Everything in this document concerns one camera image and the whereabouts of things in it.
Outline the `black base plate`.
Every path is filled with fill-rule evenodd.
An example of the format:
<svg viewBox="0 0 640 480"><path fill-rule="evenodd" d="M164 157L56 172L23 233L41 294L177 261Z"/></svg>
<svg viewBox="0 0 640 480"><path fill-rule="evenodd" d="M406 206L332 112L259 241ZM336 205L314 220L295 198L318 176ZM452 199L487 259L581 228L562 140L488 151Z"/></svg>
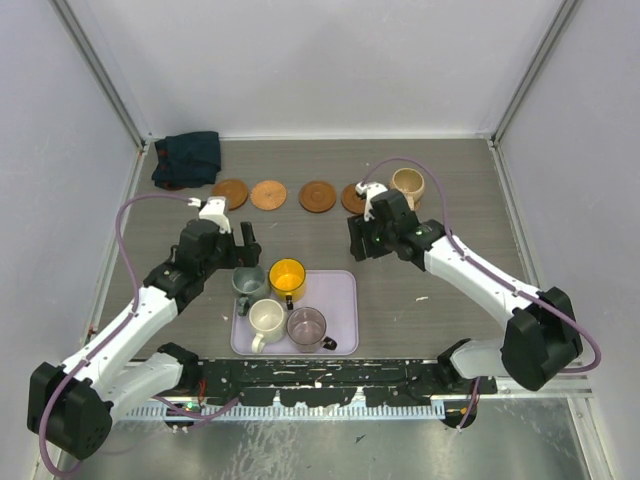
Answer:
<svg viewBox="0 0 640 480"><path fill-rule="evenodd" d="M222 406L346 406L358 393L367 407L428 406L439 395L467 398L473 382L449 378L440 365L417 359L218 359L201 362L190 384L161 392L164 398L202 395Z"/></svg>

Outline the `white ceramic mug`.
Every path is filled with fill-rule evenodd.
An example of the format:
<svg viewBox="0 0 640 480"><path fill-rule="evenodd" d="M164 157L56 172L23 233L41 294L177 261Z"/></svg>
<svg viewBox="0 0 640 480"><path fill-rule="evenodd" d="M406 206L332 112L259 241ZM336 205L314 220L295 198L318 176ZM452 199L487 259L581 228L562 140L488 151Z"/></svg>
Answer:
<svg viewBox="0 0 640 480"><path fill-rule="evenodd" d="M249 324L254 333L251 352L260 354L268 344L280 341L285 334L286 313L274 299L257 301L249 310Z"/></svg>

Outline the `grey ceramic mug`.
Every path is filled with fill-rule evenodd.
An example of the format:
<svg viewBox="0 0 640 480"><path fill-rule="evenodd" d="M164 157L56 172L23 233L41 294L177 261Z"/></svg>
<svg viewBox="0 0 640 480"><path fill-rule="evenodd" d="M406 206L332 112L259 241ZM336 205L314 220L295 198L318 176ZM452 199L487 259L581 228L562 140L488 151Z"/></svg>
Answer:
<svg viewBox="0 0 640 480"><path fill-rule="evenodd" d="M257 301L271 295L266 271L261 266L236 268L232 275L232 289L236 313L240 317L245 317Z"/></svg>

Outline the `left aluminium frame post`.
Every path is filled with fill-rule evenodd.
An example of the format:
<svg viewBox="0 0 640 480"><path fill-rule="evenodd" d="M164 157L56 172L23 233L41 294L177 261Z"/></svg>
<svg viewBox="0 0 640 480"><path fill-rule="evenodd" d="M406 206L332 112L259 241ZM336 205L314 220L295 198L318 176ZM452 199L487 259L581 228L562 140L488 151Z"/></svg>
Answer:
<svg viewBox="0 0 640 480"><path fill-rule="evenodd" d="M117 117L123 124L134 144L139 149L143 149L147 146L147 141L135 125L129 108L125 105L125 102L118 92L116 85L112 81L104 62L94 48L91 39L85 32L84 27L81 25L70 3L63 0L52 0L49 1L49 4L71 37L81 58L93 75L107 101L113 107Z"/></svg>

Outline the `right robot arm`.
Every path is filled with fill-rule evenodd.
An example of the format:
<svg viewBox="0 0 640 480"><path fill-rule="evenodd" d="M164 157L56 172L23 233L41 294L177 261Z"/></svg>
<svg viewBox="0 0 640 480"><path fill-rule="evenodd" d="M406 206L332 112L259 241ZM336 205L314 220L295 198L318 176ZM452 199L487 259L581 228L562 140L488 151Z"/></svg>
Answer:
<svg viewBox="0 0 640 480"><path fill-rule="evenodd" d="M481 306L500 326L490 341L463 339L437 358L444 390L459 394L477 377L509 376L540 390L583 352L568 296L540 291L506 275L447 233L436 220L420 221L404 195L376 182L359 183L363 213L348 219L352 256L363 261L394 253L441 278Z"/></svg>

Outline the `beige ceramic mug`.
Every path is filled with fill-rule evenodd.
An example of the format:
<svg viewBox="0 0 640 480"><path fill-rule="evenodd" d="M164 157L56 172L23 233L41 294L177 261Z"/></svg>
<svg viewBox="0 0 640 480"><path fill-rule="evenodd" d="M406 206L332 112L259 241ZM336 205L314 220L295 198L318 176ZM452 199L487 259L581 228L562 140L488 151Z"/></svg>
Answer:
<svg viewBox="0 0 640 480"><path fill-rule="evenodd" d="M419 171L411 168L401 168L391 176L389 187L400 191L405 196L410 207L412 201L421 202L425 191L425 180Z"/></svg>

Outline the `clear purple glass mug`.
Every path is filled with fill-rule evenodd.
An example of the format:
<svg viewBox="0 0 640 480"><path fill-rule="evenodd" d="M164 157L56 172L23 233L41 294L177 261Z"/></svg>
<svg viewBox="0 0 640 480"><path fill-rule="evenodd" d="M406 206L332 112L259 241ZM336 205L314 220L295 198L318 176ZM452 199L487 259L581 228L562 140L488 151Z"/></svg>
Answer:
<svg viewBox="0 0 640 480"><path fill-rule="evenodd" d="M329 337L324 315L312 307L301 307L291 312L286 331L296 350L311 354L321 349L335 351L337 342Z"/></svg>

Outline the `yellow glass mug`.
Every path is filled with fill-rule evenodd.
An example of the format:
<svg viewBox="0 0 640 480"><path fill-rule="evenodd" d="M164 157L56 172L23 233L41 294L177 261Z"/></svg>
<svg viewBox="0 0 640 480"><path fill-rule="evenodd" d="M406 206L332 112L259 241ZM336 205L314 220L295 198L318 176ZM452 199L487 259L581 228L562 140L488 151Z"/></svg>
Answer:
<svg viewBox="0 0 640 480"><path fill-rule="evenodd" d="M296 259L284 258L276 261L269 270L268 279L273 293L290 311L306 293L307 272Z"/></svg>

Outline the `aluminium frame post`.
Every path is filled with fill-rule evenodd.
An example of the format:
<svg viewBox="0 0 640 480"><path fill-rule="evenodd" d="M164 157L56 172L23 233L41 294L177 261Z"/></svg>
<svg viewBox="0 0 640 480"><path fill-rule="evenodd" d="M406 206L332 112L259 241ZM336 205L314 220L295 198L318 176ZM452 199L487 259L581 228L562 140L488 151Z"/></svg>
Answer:
<svg viewBox="0 0 640 480"><path fill-rule="evenodd" d="M538 77L542 74L550 60L561 36L568 28L582 0L563 0L554 14L551 23L539 42L531 61L511 96L504 114L501 116L494 133L490 137L490 144L497 147L506 135L511 123L523 105L529 91L533 88Z"/></svg>
<svg viewBox="0 0 640 480"><path fill-rule="evenodd" d="M81 25L70 3L63 0L52 0L49 1L49 4L71 37L81 58L93 75L107 101L113 107L117 117L123 124L134 144L139 149L143 149L147 146L147 141L135 125L129 108L125 105L125 102L118 92L116 85L112 81L104 62L94 48L91 39L85 32L84 27Z"/></svg>

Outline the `dark folded cloth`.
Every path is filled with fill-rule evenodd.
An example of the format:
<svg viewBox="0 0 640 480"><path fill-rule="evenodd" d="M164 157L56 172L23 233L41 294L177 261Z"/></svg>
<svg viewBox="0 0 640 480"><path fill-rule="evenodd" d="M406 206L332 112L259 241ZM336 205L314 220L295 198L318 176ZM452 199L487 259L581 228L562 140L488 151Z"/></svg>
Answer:
<svg viewBox="0 0 640 480"><path fill-rule="evenodd" d="M154 143L157 166L151 179L164 190L213 185L222 167L219 133L200 131L168 136Z"/></svg>

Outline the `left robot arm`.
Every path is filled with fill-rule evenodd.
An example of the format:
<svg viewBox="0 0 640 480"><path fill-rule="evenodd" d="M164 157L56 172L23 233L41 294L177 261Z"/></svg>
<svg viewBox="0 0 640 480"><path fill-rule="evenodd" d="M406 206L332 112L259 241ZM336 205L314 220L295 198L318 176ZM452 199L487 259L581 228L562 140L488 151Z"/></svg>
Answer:
<svg viewBox="0 0 640 480"><path fill-rule="evenodd" d="M133 355L175 320L218 270L258 264L262 248L253 226L241 225L243 242L210 220L191 220L170 257L144 279L131 303L89 344L60 365L44 362L29 384L27 427L39 447L53 444L78 460L92 456L126 413L160 393L194 393L203 373L199 357L174 343L143 364L125 368Z"/></svg>

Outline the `right aluminium frame post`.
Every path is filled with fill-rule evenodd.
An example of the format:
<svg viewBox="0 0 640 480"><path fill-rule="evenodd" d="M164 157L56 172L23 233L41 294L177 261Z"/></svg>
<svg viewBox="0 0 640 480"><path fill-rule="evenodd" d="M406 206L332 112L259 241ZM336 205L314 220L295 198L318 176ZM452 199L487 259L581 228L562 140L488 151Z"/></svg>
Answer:
<svg viewBox="0 0 640 480"><path fill-rule="evenodd" d="M511 123L523 105L529 91L533 88L538 77L542 74L550 60L561 36L568 28L582 0L563 0L554 14L551 23L539 42L531 61L511 96L504 114L501 116L494 133L490 137L490 144L497 147L506 135Z"/></svg>

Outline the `brown wooden coaster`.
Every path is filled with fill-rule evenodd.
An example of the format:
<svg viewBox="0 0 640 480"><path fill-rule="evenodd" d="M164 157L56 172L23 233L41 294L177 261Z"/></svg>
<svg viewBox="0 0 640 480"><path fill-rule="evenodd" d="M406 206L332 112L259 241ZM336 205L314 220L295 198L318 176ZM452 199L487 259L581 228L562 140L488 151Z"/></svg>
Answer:
<svg viewBox="0 0 640 480"><path fill-rule="evenodd" d="M360 215L365 212L366 199L358 195L356 184L351 183L342 190L341 204L351 214Z"/></svg>
<svg viewBox="0 0 640 480"><path fill-rule="evenodd" d="M212 188L213 196L225 197L230 211L242 207L248 197L249 189L240 179L226 179L216 183Z"/></svg>
<svg viewBox="0 0 640 480"><path fill-rule="evenodd" d="M308 212L314 214L331 210L337 200L335 188L326 181L307 182L299 192L299 203Z"/></svg>

